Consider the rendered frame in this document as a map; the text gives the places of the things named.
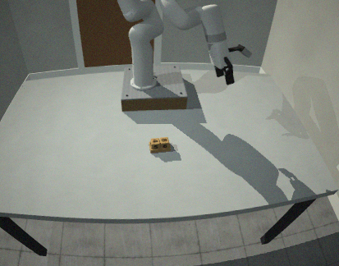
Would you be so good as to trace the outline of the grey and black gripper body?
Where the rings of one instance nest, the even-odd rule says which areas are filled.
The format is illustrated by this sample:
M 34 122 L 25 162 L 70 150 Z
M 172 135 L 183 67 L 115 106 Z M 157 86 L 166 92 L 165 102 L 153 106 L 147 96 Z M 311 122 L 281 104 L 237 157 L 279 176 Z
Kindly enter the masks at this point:
M 224 57 L 227 57 L 231 62 L 231 56 L 226 41 L 227 39 L 215 43 L 207 42 L 211 63 L 219 69 L 223 69 L 226 65 L 226 63 L 224 64 Z

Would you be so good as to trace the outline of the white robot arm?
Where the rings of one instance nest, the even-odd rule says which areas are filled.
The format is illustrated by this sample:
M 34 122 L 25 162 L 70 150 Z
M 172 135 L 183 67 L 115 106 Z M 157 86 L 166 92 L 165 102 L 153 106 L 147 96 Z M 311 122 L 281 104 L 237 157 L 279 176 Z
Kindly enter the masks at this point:
M 133 65 L 131 87 L 138 90 L 152 89 L 157 84 L 157 80 L 153 77 L 153 48 L 150 40 L 163 33 L 162 19 L 152 0 L 117 1 L 127 21 L 134 22 L 143 19 L 129 31 Z M 159 4 L 165 17 L 176 28 L 189 30 L 202 24 L 207 42 L 215 43 L 227 38 L 218 5 L 183 9 L 176 0 L 159 0 Z M 252 54 L 240 44 L 228 50 L 229 52 L 239 50 L 246 57 Z

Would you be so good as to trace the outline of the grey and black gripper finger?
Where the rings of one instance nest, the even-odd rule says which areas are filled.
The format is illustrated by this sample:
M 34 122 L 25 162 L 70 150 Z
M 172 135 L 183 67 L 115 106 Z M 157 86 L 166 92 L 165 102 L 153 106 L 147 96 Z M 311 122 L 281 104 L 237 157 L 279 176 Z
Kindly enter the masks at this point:
M 235 83 L 234 76 L 233 76 L 233 65 L 231 64 L 231 62 L 228 60 L 227 57 L 224 57 L 224 61 L 227 64 L 227 66 L 225 66 L 223 68 L 223 70 L 224 70 L 224 72 L 226 74 L 225 75 L 225 79 L 226 79 L 227 85 L 230 85 L 230 84 Z M 227 69 L 227 67 L 228 67 L 228 69 Z
M 214 66 L 214 67 L 216 67 L 216 66 Z M 217 77 L 224 76 L 223 69 L 219 69 L 219 68 L 216 67 L 215 71 L 216 71 Z

